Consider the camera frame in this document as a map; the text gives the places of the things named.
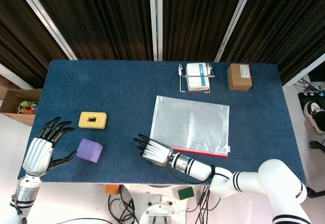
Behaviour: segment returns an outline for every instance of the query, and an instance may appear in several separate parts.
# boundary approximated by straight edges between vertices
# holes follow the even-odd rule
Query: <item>purple foam block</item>
[[[82,159],[86,159],[87,161],[97,163],[102,148],[102,145],[97,142],[82,139],[79,144],[76,156]]]

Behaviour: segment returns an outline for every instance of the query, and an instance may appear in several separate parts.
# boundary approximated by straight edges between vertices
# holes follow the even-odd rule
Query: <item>shoe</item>
[[[319,104],[312,101],[306,103],[304,115],[317,134],[325,134],[325,110]]]

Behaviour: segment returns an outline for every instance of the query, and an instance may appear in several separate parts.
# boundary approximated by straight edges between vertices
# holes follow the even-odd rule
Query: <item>blue tablecloth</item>
[[[180,93],[178,62],[54,60],[50,64],[29,143],[49,120],[61,116],[76,128],[54,149],[53,158],[76,150],[82,138],[103,146],[97,163],[75,157],[51,169],[47,182],[182,184],[165,167],[139,156],[133,138],[150,134],[157,95],[230,106],[228,158],[188,154],[230,171],[257,171],[266,160],[284,161],[305,182],[293,127],[276,65],[252,63],[253,87],[230,91],[229,63],[211,63],[210,94]],[[106,112],[104,130],[78,127],[82,111]],[[189,180],[190,177],[179,173]]]

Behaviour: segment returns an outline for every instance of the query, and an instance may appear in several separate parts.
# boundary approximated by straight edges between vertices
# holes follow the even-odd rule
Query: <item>white box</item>
[[[206,63],[189,63],[186,65],[186,75],[200,76],[187,77],[187,87],[189,91],[206,91],[210,88]]]

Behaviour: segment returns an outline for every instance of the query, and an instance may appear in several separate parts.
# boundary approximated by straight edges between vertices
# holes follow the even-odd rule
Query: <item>yellow block with hole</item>
[[[104,129],[107,115],[105,112],[83,111],[78,126],[82,129]]]

